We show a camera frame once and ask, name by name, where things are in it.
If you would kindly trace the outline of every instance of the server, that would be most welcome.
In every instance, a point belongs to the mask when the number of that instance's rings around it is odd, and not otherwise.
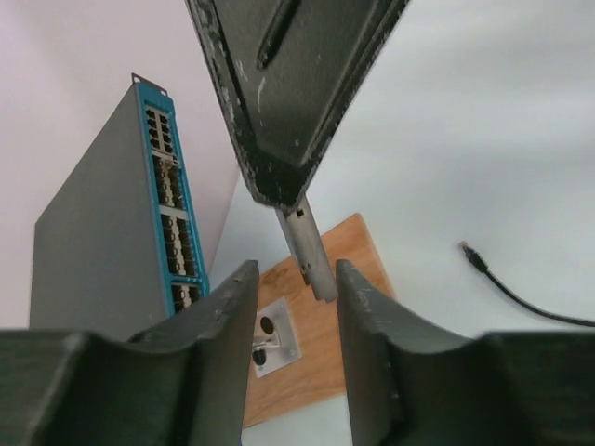
[[[209,292],[174,102],[133,80],[35,224],[33,329],[126,340]]]

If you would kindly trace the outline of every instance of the black cable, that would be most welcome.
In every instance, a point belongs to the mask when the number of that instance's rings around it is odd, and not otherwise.
[[[595,321],[587,321],[584,319],[571,318],[571,317],[562,316],[562,315],[556,314],[556,313],[550,313],[549,311],[545,311],[544,309],[538,308],[538,307],[530,304],[526,300],[521,299],[520,297],[518,297],[517,295],[512,293],[511,290],[508,289],[504,285],[504,283],[502,283],[494,274],[492,274],[492,272],[488,268],[487,264],[483,261],[482,257],[477,253],[477,251],[475,251],[473,248],[469,247],[467,245],[467,243],[465,243],[465,242],[461,242],[458,246],[461,248],[461,250],[465,254],[465,257],[467,258],[469,263],[475,269],[477,269],[481,274],[485,274],[485,277],[487,277],[491,283],[493,283],[495,286],[497,286],[497,288],[502,293],[504,293],[504,295],[506,295],[507,297],[512,299],[518,305],[528,309],[532,313],[537,314],[543,318],[552,319],[554,321],[559,321],[559,322],[564,322],[564,323],[570,323],[572,325],[580,325],[582,327],[595,327]]]

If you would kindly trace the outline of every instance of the wooden plank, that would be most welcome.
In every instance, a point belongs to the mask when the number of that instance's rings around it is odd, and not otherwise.
[[[333,269],[338,259],[346,258],[379,290],[394,296],[360,214],[329,230],[323,243]],[[337,304],[314,299],[292,257],[260,276],[258,308],[283,296],[291,311],[302,357],[262,378],[256,378],[251,364],[245,427],[345,392]]]

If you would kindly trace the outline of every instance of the blue front panel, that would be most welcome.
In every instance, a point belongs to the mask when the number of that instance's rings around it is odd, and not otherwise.
[[[192,208],[192,198],[190,194],[190,187],[188,184],[188,179],[186,177],[186,169],[184,168],[184,159],[182,156],[182,150],[179,144],[179,135],[178,129],[176,127],[176,113],[174,109],[174,102],[173,100],[162,93],[158,87],[145,84],[142,82],[136,83],[136,88],[139,92],[139,102],[140,102],[140,120],[142,122],[142,129],[145,134],[145,144],[146,149],[148,152],[147,160],[148,160],[148,172],[151,176],[152,182],[152,202],[153,202],[153,217],[155,218],[155,237],[157,239],[159,245],[159,257],[160,262],[163,269],[163,277],[165,278],[165,295],[167,296],[167,300],[165,302],[165,307],[167,314],[172,316],[176,313],[175,306],[174,306],[174,296],[172,295],[172,284],[188,284],[188,285],[195,285],[200,289],[200,296],[208,295],[209,293],[209,282],[205,271],[205,262],[203,260],[203,253],[201,250],[200,240],[198,237],[198,230],[196,227],[196,222],[194,218],[194,210]],[[155,120],[152,120],[152,116],[155,115],[157,112],[158,117],[156,119],[157,124],[155,124]],[[168,133],[162,133],[161,123],[159,122],[159,118],[164,120],[164,123],[167,124]],[[177,174],[173,174],[173,176],[168,177],[168,184],[173,184],[178,181],[178,190],[179,193],[176,194],[176,203],[171,202],[172,207],[176,207],[178,210],[182,210],[186,213],[186,224],[185,230],[188,232],[188,238],[190,243],[185,244],[187,248],[192,250],[192,257],[193,257],[193,269],[195,269],[194,274],[186,273],[184,275],[172,273],[170,271],[171,266],[168,263],[171,259],[171,256],[168,257],[168,251],[166,250],[165,244],[165,235],[167,232],[167,228],[164,228],[164,224],[162,223],[162,212],[160,208],[160,204],[163,205],[164,200],[171,198],[171,197],[164,197],[164,192],[158,189],[159,179],[163,177],[160,175],[159,177],[155,174],[155,171],[158,171],[158,166],[156,169],[155,163],[161,163],[166,158],[158,158],[155,157],[155,149],[158,145],[161,144],[161,148],[163,148],[165,144],[165,149],[168,151],[166,155],[171,153],[174,155],[174,159],[177,160],[177,168],[174,169],[174,172],[177,171]]]

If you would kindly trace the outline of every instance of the wall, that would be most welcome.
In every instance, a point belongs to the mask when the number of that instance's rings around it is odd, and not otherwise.
[[[136,72],[175,100],[205,262],[236,162],[183,1],[0,3],[0,327],[28,323],[33,224]]]
[[[527,300],[595,319],[594,20],[578,0],[414,0],[312,182],[320,230],[361,212],[399,300],[463,335],[566,327],[504,300],[461,240]],[[240,181],[213,281],[287,255]],[[245,445],[349,444],[345,416],[330,400],[248,429]]]

